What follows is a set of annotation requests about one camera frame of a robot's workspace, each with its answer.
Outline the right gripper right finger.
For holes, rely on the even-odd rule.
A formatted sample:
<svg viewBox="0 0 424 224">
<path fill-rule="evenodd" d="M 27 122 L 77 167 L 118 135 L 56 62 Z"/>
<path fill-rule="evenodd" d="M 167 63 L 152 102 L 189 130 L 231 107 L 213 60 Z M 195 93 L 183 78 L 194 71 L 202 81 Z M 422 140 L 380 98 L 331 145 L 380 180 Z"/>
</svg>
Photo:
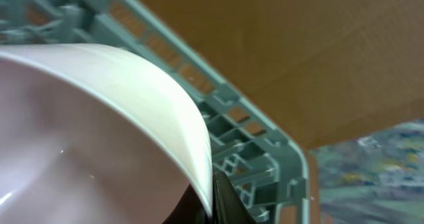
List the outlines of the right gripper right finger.
<svg viewBox="0 0 424 224">
<path fill-rule="evenodd" d="M 212 220 L 214 224 L 256 224 L 222 171 L 213 173 Z"/>
</svg>

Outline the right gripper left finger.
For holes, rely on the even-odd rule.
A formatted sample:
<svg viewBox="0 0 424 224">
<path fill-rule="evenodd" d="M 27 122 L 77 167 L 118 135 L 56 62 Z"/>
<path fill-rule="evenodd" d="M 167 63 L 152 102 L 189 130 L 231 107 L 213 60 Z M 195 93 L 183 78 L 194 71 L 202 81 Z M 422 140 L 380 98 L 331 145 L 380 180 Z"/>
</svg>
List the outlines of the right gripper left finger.
<svg viewBox="0 0 424 224">
<path fill-rule="evenodd" d="M 207 214 L 191 185 L 163 224 L 207 224 Z"/>
</svg>

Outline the small white plate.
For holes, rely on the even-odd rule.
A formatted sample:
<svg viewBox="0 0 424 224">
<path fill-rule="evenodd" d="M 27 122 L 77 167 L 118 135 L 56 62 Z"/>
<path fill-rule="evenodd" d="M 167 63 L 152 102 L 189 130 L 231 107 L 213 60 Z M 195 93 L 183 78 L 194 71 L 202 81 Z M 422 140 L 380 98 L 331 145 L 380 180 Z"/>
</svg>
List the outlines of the small white plate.
<svg viewBox="0 0 424 224">
<path fill-rule="evenodd" d="M 209 134 L 185 89 L 100 44 L 1 47 L 1 222 L 162 223 L 213 212 Z"/>
</svg>

